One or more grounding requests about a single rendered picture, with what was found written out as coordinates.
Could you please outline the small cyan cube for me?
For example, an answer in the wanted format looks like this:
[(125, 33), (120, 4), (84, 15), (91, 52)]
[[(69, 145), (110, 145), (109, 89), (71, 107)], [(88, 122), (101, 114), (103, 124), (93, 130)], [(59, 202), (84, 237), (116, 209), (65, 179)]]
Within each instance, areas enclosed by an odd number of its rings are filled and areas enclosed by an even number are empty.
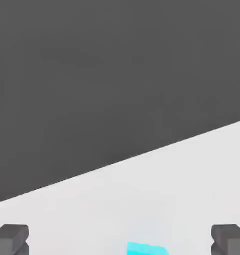
[(169, 252), (164, 247), (129, 242), (126, 255), (169, 255)]

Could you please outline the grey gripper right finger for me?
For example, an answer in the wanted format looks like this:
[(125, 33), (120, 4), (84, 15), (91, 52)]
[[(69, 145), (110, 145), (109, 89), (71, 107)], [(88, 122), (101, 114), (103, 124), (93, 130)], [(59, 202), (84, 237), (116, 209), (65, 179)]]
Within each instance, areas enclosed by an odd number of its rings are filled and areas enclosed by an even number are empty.
[(240, 255), (240, 227), (236, 224), (212, 225), (211, 255)]

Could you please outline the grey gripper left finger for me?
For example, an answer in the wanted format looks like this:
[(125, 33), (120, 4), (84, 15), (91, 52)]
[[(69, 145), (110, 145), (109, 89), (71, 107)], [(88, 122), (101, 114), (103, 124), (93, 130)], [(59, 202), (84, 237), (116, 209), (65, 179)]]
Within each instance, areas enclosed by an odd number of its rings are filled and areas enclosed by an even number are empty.
[(0, 227), (0, 255), (29, 255), (28, 225), (4, 224)]

